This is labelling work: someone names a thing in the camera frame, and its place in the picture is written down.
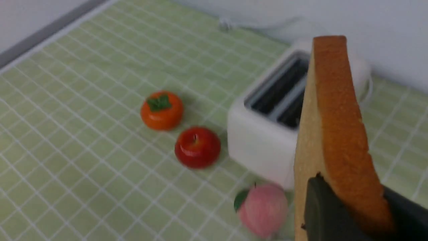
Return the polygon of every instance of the power cord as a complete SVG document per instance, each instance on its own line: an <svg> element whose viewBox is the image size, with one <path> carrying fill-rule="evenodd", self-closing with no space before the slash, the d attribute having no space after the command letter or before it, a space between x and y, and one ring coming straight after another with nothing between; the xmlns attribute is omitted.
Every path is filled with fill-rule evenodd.
<svg viewBox="0 0 428 241"><path fill-rule="evenodd" d="M220 30L224 31L224 32L231 31L233 28L237 28L237 27L248 28L248 29L252 29L252 30L272 30L272 29L280 29L280 28L285 29L285 28L288 28L289 26L291 26L292 24L295 24L298 22L303 22L303 21L308 22L312 26L320 29L321 32L325 32L324 34L326 34L326 35L331 34L331 33L329 33L329 31L324 26L322 26L318 22L311 21L311 20L309 20L303 16L294 16L294 17L286 18L283 21L279 21L279 22L271 23L271 24L265 24L265 25L255 24L255 23L235 22L235 21L232 21L228 17L220 17L218 25L219 25ZM369 76L368 90L367 90L364 98L360 101L361 106L363 106L367 103L367 101L371 98L372 93L373 93L373 79L371 76Z"/></svg>
<svg viewBox="0 0 428 241"><path fill-rule="evenodd" d="M233 28L236 27L243 27L253 30L269 30L269 29L278 29L278 28L288 28L290 25L295 24L297 22L308 22L314 27L320 29L321 31L325 32L325 34L329 34L327 29L324 28L321 24L318 22L314 22L311 20L308 20L307 18L303 16L294 16L290 18L286 18L283 21L279 21L276 23L271 24L255 24L255 23L245 23L245 22L236 22L228 17L220 17L219 18L219 28L222 31L230 31Z"/></svg>

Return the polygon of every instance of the gray border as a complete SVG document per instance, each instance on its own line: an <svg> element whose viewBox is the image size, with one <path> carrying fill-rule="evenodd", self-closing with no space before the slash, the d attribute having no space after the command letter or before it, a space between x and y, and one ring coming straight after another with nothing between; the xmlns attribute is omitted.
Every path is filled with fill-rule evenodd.
<svg viewBox="0 0 428 241"><path fill-rule="evenodd" d="M51 37L61 29L65 28L66 26L77 20L78 18L82 17L86 13L90 12L94 8L100 6L101 4L107 1L108 0L87 0L85 3L66 13L59 19L53 21L49 25L33 33L24 40L18 42L11 48L0 53L0 69L5 67L10 62L14 61L21 55L27 53L36 45Z"/></svg>

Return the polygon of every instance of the persimmon calyx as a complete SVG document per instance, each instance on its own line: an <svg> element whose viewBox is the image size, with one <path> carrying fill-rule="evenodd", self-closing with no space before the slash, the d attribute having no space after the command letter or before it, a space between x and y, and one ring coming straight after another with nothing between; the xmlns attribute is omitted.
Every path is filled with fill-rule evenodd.
<svg viewBox="0 0 428 241"><path fill-rule="evenodd" d="M147 99L147 104L152 112L158 112L172 107L167 94L162 94L158 97L150 97Z"/></svg>

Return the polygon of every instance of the green tile mat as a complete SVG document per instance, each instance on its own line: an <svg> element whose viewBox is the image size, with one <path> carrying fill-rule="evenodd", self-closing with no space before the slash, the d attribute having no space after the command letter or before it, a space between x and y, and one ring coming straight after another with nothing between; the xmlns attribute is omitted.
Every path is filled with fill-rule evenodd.
<svg viewBox="0 0 428 241"><path fill-rule="evenodd" d="M0 240L257 240L233 210L259 179L227 156L233 99L286 46L167 0L121 0L1 75ZM375 79L364 109L382 181L428 207L428 97ZM182 125L147 129L139 108L167 89ZM173 145L201 124L223 141L204 171ZM293 236L293 212L283 233Z"/></svg>

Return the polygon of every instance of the toast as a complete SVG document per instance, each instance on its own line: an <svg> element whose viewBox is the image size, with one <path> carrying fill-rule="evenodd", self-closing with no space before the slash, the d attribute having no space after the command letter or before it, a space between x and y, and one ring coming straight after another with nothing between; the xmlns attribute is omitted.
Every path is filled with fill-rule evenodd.
<svg viewBox="0 0 428 241"><path fill-rule="evenodd" d="M301 228L309 178L320 173L358 227L374 238L394 233L383 186L369 154L344 36L313 39L294 161L295 235Z"/></svg>

